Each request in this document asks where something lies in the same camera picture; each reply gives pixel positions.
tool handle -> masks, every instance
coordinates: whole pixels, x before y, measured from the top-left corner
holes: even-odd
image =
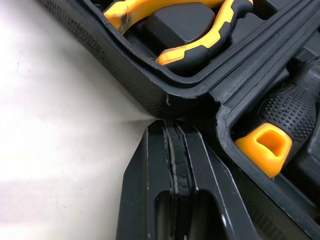
[[[273,178],[313,132],[316,97],[297,82],[288,83],[271,93],[256,113],[235,144]]]
[[[236,19],[253,9],[253,0],[225,0],[211,30],[190,44],[164,50],[156,59],[174,73],[200,67],[213,58],[229,37]]]
[[[124,34],[133,24],[167,6],[197,2],[203,3],[209,8],[215,8],[220,6],[224,1],[225,0],[124,0],[115,2],[103,14],[121,34]]]

plier handle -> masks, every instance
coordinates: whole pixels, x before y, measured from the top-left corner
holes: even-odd
[[[124,34],[133,24],[161,8],[194,2],[209,8],[222,6],[207,34],[190,44],[166,49],[156,59],[157,63],[179,72],[200,66],[213,58],[229,37],[236,19],[252,11],[253,0],[125,0],[115,2],[104,12],[104,16]]]

